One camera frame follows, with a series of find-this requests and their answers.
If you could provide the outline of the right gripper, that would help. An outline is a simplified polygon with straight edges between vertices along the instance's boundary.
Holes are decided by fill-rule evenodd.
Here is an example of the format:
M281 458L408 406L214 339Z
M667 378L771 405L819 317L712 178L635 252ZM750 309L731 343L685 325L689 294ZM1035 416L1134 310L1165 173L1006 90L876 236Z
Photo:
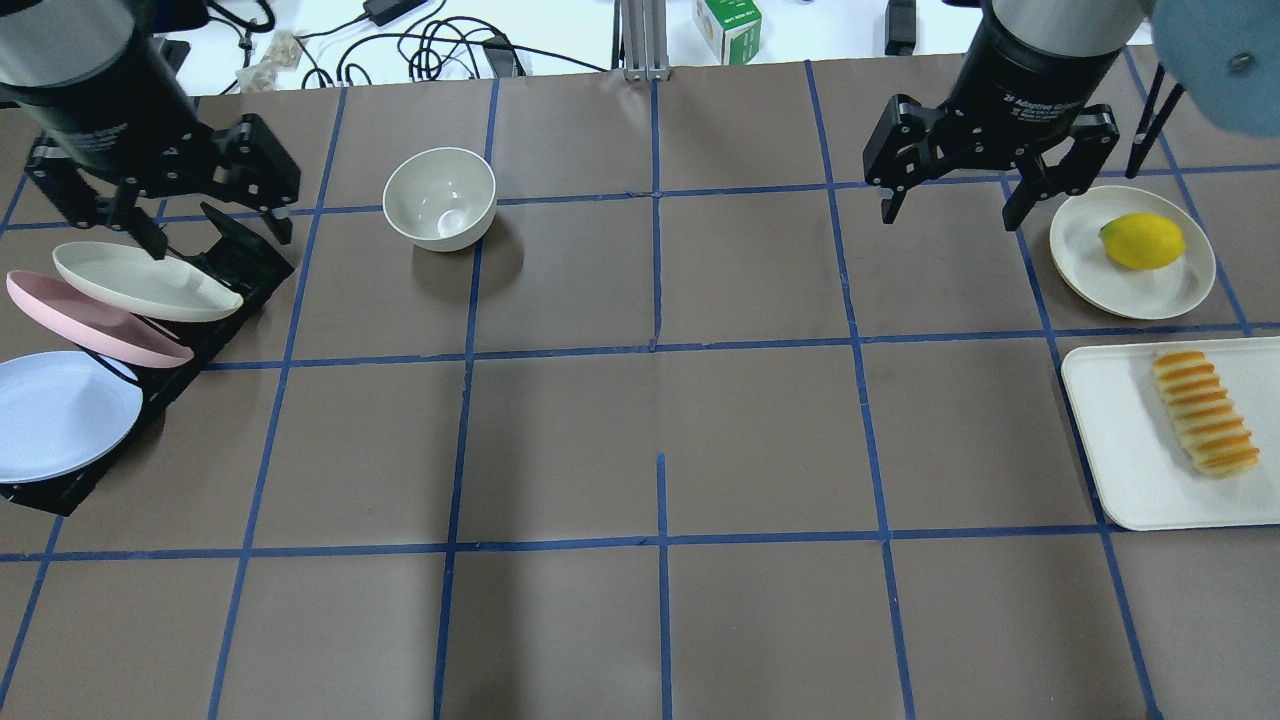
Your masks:
M1084 193L1120 137L1110 105L1085 108L1117 54L1046 53L1004 26L980 26L941 108L909 95L886 102L863 150L865 182L882 192L882 222L896 220L909 190L957 169L980 169L987 145L1018 146L1012 164L1021 181L1002 208L1006 231L1019 229L1042 200ZM1070 149L1046 164L1033 143L1065 135Z

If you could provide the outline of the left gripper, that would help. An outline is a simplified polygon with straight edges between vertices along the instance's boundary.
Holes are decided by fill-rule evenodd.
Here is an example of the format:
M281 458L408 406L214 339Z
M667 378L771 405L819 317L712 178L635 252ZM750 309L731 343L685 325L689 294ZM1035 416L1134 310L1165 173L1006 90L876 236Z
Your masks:
M26 174L70 225L125 233L159 261L168 238L140 195L201 193L253 209L278 243L292 242L296 160L259 114L225 129L201 124L165 61L5 60L3 92L42 128ZM114 195L97 193L84 172Z

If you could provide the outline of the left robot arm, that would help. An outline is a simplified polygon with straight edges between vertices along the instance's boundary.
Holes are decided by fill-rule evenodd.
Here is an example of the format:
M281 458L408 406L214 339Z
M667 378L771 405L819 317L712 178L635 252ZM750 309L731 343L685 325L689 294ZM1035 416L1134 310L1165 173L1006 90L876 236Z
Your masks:
M202 123L127 1L5 1L3 95L40 127L27 177L68 224L124 232L151 258L168 240L141 197L201 195L255 210L279 243L301 170L265 119Z

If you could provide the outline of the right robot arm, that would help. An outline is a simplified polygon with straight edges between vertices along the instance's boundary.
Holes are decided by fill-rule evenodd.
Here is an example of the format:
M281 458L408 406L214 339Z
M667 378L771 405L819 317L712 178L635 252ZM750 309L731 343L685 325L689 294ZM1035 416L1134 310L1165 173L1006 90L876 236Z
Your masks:
M1158 65L1125 173L1140 169L1181 97L1233 135L1277 135L1275 1L980 1L980 22L945 101L886 104L863 152L868 184L892 223L908 191L954 170L1015 170L1002 210L1018 229L1041 201L1089 190L1119 142L1094 91L1140 24Z

